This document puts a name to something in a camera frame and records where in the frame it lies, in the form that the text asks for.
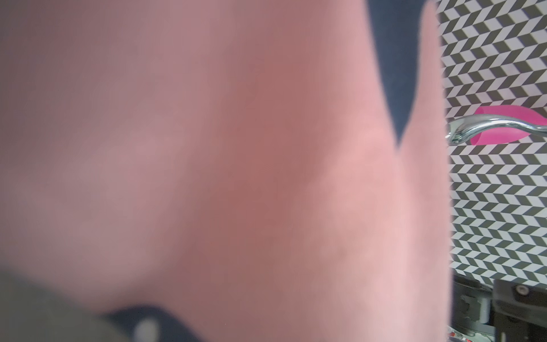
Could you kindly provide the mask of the pink shark print shorts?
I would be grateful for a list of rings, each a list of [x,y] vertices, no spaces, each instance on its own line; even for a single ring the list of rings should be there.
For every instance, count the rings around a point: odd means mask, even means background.
[[[199,341],[443,341],[434,1],[3,1],[1,268]]]

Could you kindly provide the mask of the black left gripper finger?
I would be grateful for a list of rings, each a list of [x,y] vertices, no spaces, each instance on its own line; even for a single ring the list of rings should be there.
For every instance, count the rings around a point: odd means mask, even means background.
[[[115,324],[1,268],[2,341],[129,341]]]

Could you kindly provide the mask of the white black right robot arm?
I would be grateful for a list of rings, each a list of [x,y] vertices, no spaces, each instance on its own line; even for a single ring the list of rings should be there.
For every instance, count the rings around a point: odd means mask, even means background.
[[[501,279],[494,286],[455,274],[448,341],[546,340],[546,290]]]

